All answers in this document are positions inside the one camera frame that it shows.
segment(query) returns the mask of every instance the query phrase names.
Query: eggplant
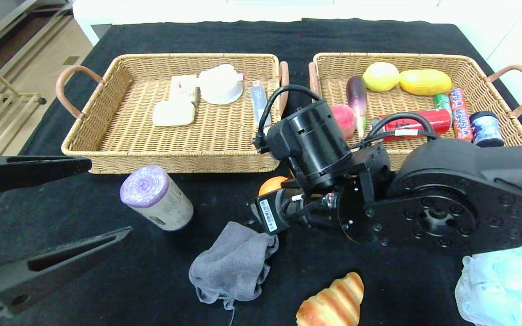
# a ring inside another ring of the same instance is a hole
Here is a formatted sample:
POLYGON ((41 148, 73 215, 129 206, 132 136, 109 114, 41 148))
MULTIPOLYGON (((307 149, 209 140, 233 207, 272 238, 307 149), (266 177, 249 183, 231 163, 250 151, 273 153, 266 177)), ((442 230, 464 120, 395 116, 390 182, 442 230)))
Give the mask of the eggplant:
POLYGON ((366 133, 366 106, 368 105, 364 78, 350 77, 346 85, 346 96, 348 97, 348 105, 356 114, 356 130, 360 138, 363 139, 366 133))

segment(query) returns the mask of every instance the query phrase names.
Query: plastic bag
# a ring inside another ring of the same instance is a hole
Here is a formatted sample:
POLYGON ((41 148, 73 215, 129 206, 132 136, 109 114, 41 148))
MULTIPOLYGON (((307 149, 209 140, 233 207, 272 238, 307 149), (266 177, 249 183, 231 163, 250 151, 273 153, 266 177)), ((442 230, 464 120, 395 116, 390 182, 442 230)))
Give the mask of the plastic bag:
POLYGON ((462 259, 458 311, 481 326, 522 326, 522 247, 462 259))

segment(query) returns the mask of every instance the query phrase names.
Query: orange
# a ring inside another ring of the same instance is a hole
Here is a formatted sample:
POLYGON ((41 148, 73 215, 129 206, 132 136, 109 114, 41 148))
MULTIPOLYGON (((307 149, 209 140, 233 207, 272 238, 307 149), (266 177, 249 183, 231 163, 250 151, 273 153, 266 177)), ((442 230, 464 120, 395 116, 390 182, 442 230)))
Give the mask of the orange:
POLYGON ((263 196, 277 189, 281 189, 281 183, 287 180, 284 176, 274 176, 271 179, 267 179, 259 188, 259 196, 263 196))

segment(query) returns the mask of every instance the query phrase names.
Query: gray towel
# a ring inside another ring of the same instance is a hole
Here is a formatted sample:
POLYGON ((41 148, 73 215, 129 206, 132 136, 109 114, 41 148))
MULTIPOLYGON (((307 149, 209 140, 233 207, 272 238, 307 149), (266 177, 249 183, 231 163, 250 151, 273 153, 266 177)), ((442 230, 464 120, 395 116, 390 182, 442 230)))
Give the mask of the gray towel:
POLYGON ((257 233, 228 222, 211 249, 203 251, 188 271, 201 302, 223 299, 224 309, 234 301, 251 301, 261 294, 261 283, 269 273, 265 260, 277 251, 276 235, 257 233))

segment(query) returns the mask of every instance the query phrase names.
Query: croissant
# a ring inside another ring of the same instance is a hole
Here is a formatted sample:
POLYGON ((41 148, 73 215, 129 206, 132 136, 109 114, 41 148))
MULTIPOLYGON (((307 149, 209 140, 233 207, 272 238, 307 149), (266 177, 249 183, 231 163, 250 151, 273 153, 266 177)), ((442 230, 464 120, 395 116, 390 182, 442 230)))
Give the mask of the croissant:
POLYGON ((299 307, 298 326, 356 326, 364 283, 355 272, 334 280, 332 285, 304 301, 299 307))

